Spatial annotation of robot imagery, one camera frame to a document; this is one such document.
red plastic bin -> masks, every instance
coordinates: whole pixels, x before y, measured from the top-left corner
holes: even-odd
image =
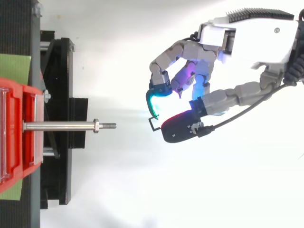
[[[23,121],[43,119],[40,90],[0,78],[0,193],[34,172],[43,161],[43,132],[23,133]]]
[[[0,193],[23,178],[22,89],[0,78]]]
[[[40,90],[23,86],[24,122],[44,120],[44,99]],[[25,131],[23,133],[23,177],[34,172],[43,161],[43,132]]]

clear plastic lid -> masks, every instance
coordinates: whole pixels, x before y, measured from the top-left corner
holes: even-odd
[[[35,122],[44,121],[44,97],[35,96]],[[43,162],[43,131],[34,131],[34,165]]]
[[[0,183],[8,178],[6,149],[6,104],[9,89],[0,88]]]

white wall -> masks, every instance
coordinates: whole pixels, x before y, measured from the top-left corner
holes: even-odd
[[[150,62],[200,23],[242,7],[297,16],[303,3],[40,1],[41,28],[76,45],[74,97],[89,98],[88,120],[118,124],[88,132],[86,149],[73,151],[72,200],[50,202],[42,228],[304,227],[302,84],[211,135],[179,144],[152,132],[145,101]],[[211,89],[258,79],[259,72],[219,66]],[[218,123],[240,110],[204,120]]]

white robotic arm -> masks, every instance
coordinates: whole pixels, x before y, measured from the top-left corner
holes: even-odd
[[[295,86],[304,77],[303,42],[304,24],[293,15],[280,10],[242,9],[201,24],[197,33],[173,44],[150,65],[152,77],[146,98],[152,117],[158,115],[149,103],[152,96],[168,96],[172,91],[181,95],[194,78],[196,84],[191,110],[176,113],[161,126],[165,141],[204,136],[217,127],[203,127],[200,117],[235,105],[250,105],[252,109],[279,89]],[[188,61],[170,82],[166,69],[180,57]],[[225,63],[227,58],[250,61],[252,68],[265,65],[260,82],[209,93],[214,61]]]

metal frame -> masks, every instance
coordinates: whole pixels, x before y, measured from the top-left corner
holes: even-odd
[[[0,0],[0,53],[32,56],[28,84],[43,89],[39,77],[40,18],[32,15],[37,0]],[[0,227],[40,227],[40,168],[23,179],[19,201],[0,200]]]
[[[49,121],[86,121],[88,99],[73,98],[73,43],[68,38],[53,39],[49,31],[41,31],[41,41],[49,47],[41,49],[41,71],[51,99],[45,104]],[[44,147],[57,148],[58,156],[44,157],[41,164],[41,209],[49,200],[66,205],[71,200],[72,149],[85,147],[84,131],[44,133]]]

